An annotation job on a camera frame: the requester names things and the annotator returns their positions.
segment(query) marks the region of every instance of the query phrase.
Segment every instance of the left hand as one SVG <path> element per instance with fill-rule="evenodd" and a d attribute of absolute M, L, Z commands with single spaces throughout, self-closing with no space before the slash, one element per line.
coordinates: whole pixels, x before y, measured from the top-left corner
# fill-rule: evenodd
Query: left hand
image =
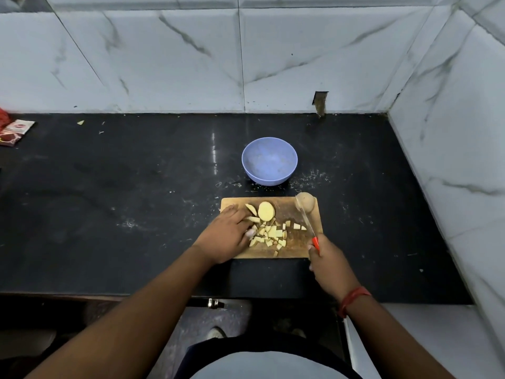
<path fill-rule="evenodd" d="M 228 206 L 196 239 L 193 246 L 201 249 L 214 263 L 223 263 L 236 257 L 249 244 L 256 231 L 248 230 L 252 222 L 245 219 L 250 212 Z"/>

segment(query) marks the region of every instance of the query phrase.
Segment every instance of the right hand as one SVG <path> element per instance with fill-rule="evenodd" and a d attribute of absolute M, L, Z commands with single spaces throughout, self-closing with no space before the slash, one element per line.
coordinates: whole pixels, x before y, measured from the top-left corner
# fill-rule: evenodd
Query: right hand
<path fill-rule="evenodd" d="M 361 284 L 342 250 L 322 233 L 318 234 L 318 240 L 319 254 L 312 241 L 309 242 L 310 270 L 314 272 L 323 290 L 340 303 L 348 293 Z"/>

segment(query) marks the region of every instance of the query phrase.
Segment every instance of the potato slice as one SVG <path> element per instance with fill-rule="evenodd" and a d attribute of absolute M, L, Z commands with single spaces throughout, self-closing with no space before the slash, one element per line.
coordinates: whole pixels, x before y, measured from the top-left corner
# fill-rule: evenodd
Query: potato slice
<path fill-rule="evenodd" d="M 270 202 L 264 201 L 260 203 L 257 214 L 262 221 L 270 221 L 275 216 L 275 209 Z"/>
<path fill-rule="evenodd" d="M 246 204 L 245 204 L 245 207 L 247 207 L 247 208 L 249 209 L 249 211 L 250 211 L 251 213 L 253 213 L 255 217 L 257 217 L 257 212 L 256 212 L 256 209 L 254 208 L 254 206 L 253 206 L 253 205 L 250 205 L 249 203 L 246 203 Z"/>

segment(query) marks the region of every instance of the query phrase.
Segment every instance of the plastic bowl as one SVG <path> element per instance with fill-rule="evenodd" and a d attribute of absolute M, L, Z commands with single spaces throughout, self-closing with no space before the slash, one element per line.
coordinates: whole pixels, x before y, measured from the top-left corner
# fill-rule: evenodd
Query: plastic bowl
<path fill-rule="evenodd" d="M 245 172 L 263 186 L 283 183 L 291 177 L 297 164 L 298 156 L 293 146 L 280 138 L 258 138 L 242 152 Z"/>

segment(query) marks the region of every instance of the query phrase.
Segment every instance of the wooden cutting board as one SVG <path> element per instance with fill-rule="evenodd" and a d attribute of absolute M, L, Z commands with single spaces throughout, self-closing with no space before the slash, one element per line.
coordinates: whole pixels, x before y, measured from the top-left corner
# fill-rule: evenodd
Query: wooden cutting board
<path fill-rule="evenodd" d="M 307 242 L 312 238 L 309 231 L 294 230 L 293 223 L 305 225 L 301 213 L 296 209 L 295 197 L 240 197 L 223 198 L 221 200 L 221 210 L 226 207 L 237 204 L 240 208 L 245 207 L 246 203 L 253 205 L 256 210 L 263 201 L 270 202 L 275 208 L 275 218 L 279 223 L 291 221 L 291 227 L 287 228 L 286 247 L 281 248 L 276 258 L 308 258 Z M 319 216 L 319 206 L 316 199 L 314 209 L 308 215 L 309 221 L 314 227 L 316 233 L 323 232 L 321 217 Z M 251 248 L 247 248 L 236 258 L 274 258 L 275 246 L 267 247 L 264 243 L 257 243 Z"/>

